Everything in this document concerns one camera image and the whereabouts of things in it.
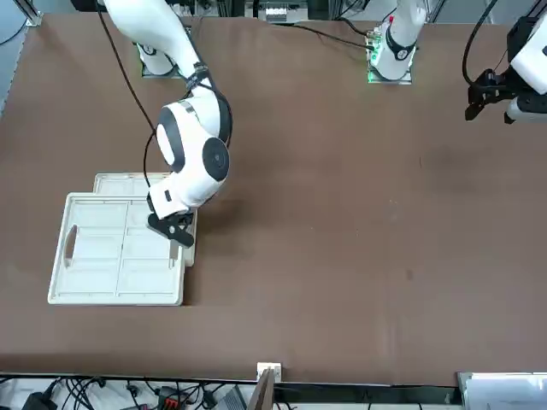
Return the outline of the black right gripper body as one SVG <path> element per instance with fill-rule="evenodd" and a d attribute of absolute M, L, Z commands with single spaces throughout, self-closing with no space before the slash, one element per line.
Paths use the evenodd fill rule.
<path fill-rule="evenodd" d="M 192 223 L 192 213 L 172 214 L 160 219 L 156 214 L 150 213 L 147 218 L 148 227 L 160 233 L 175 233 L 185 231 Z"/>

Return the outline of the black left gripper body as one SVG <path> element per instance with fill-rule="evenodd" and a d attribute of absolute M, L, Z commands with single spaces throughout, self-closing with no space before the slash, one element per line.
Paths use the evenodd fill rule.
<path fill-rule="evenodd" d="M 496 73 L 494 70 L 486 71 L 485 101 L 487 103 L 498 103 L 503 100 L 511 99 L 515 94 L 516 87 L 515 72 L 505 70 L 502 73 Z"/>

